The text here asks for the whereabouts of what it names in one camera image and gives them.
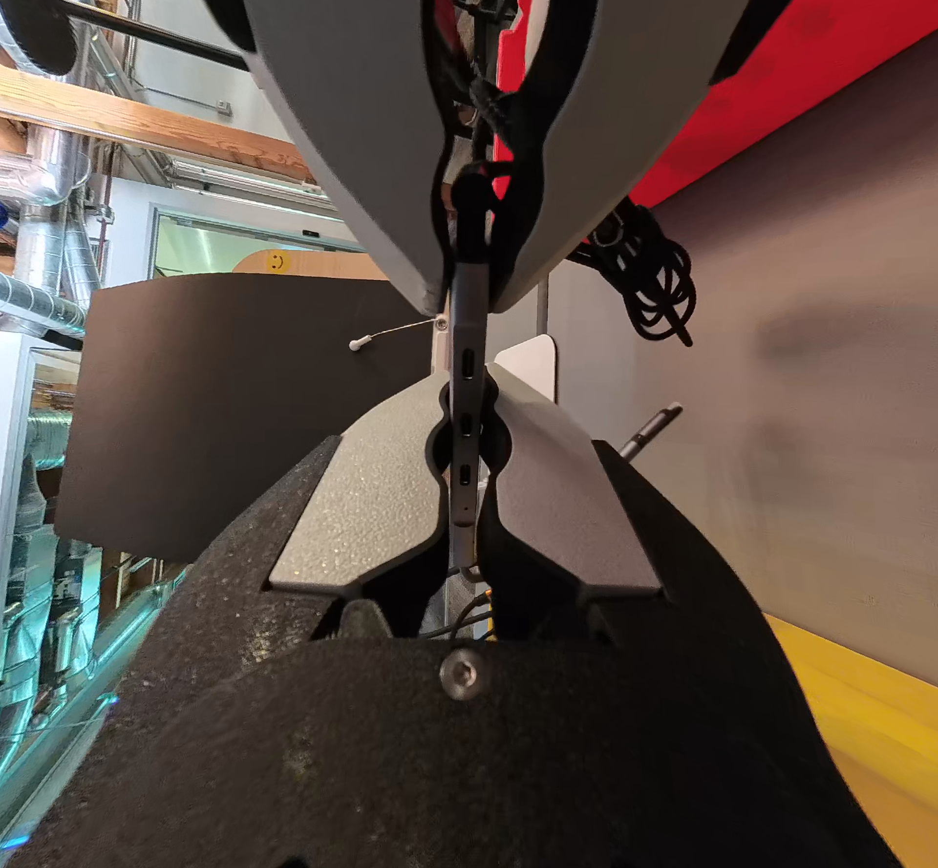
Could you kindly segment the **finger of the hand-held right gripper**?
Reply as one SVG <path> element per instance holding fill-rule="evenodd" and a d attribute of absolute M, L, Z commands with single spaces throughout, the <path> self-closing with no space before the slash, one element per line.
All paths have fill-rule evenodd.
<path fill-rule="evenodd" d="M 425 42 L 433 0 L 243 0 L 263 88 L 312 175 L 392 285 L 435 315 L 449 288 L 453 146 Z"/>
<path fill-rule="evenodd" d="M 651 169 L 709 89 L 750 0 L 549 0 L 518 90 L 490 311 L 556 267 Z"/>

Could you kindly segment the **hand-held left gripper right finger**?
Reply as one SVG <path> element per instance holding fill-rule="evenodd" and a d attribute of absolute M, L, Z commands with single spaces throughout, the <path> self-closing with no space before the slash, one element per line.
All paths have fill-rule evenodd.
<path fill-rule="evenodd" d="M 660 578 L 587 433 L 508 369 L 491 363 L 488 374 L 476 553 L 490 582 L 510 556 L 528 557 L 578 597 L 657 595 Z"/>

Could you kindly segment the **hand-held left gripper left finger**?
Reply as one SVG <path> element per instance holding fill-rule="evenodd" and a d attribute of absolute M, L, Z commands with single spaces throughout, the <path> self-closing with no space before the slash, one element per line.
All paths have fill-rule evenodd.
<path fill-rule="evenodd" d="M 362 593 L 442 538 L 448 499 L 432 441 L 446 413 L 446 373 L 369 410 L 338 447 L 268 582 L 289 593 Z"/>

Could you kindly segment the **red plastic bin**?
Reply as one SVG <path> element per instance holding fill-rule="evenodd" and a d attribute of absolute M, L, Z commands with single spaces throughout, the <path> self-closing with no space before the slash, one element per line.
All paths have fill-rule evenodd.
<path fill-rule="evenodd" d="M 635 185 L 659 203 L 936 30 L 936 0 L 792 0 Z"/>

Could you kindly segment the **grey usb hub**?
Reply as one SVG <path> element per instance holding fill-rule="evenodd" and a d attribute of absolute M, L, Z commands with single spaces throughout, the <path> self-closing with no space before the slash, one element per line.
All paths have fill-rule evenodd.
<path fill-rule="evenodd" d="M 479 440 L 486 388 L 488 265 L 457 262 L 450 295 L 449 543 L 454 566 L 463 570 L 475 563 Z"/>

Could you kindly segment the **yellow plastic bin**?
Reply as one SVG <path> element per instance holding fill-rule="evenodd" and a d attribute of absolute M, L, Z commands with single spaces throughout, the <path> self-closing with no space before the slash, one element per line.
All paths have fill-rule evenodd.
<path fill-rule="evenodd" d="M 937 689 L 766 615 L 843 778 L 903 866 L 937 865 Z"/>

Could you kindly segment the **white metal tablet stand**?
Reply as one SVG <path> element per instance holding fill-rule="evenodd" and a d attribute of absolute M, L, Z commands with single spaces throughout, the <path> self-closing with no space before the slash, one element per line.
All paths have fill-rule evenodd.
<path fill-rule="evenodd" d="M 548 333 L 548 310 L 549 282 L 544 280 L 509 311 L 490 319 L 486 357 L 555 402 L 558 351 Z"/>

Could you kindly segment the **wooden ceiling beam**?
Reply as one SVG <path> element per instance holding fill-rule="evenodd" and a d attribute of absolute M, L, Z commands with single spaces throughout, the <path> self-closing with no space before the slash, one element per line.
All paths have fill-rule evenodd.
<path fill-rule="evenodd" d="M 298 148 L 290 142 L 7 67 L 1 68 L 1 115 L 293 181 L 314 181 Z"/>

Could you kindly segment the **black disc on black rod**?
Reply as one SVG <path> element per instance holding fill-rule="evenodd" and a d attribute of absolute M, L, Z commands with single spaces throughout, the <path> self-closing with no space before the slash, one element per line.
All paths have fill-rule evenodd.
<path fill-rule="evenodd" d="M 40 77 L 67 77 L 82 50 L 72 22 L 139 38 L 204 61 L 247 72 L 240 53 L 198 42 L 170 30 L 103 10 L 79 0 L 1 0 L 2 33 L 7 53 Z"/>

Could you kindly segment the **glass door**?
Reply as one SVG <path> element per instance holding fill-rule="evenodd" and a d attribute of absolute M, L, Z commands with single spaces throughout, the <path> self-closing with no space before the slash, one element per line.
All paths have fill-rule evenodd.
<path fill-rule="evenodd" d="M 151 224 L 151 278 L 227 274 L 248 256 L 269 249 L 364 252 L 341 219 L 282 208 L 197 212 L 193 205 L 155 205 Z"/>

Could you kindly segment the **silver ventilation ducts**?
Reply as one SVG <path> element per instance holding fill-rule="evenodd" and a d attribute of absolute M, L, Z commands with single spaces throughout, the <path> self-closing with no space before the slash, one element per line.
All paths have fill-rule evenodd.
<path fill-rule="evenodd" d="M 96 0 L 79 0 L 93 3 Z M 72 22 L 82 50 L 67 77 L 44 77 L 138 100 L 128 73 L 108 44 L 103 30 Z M 13 69 L 27 72 L 6 51 Z M 100 289 L 100 273 L 85 228 L 85 186 L 91 174 L 90 140 L 57 128 L 30 124 L 23 154 L 2 154 L 2 205 L 19 208 L 13 274 L 2 282 L 2 330 L 49 335 L 53 308 L 84 319 Z"/>

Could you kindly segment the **black board with wooden frame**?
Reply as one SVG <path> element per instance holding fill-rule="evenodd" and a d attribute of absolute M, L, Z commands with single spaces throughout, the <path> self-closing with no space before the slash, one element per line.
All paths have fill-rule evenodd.
<path fill-rule="evenodd" d="M 387 281 L 160 277 L 90 304 L 58 536 L 192 562 L 327 438 L 430 374 L 432 320 Z"/>

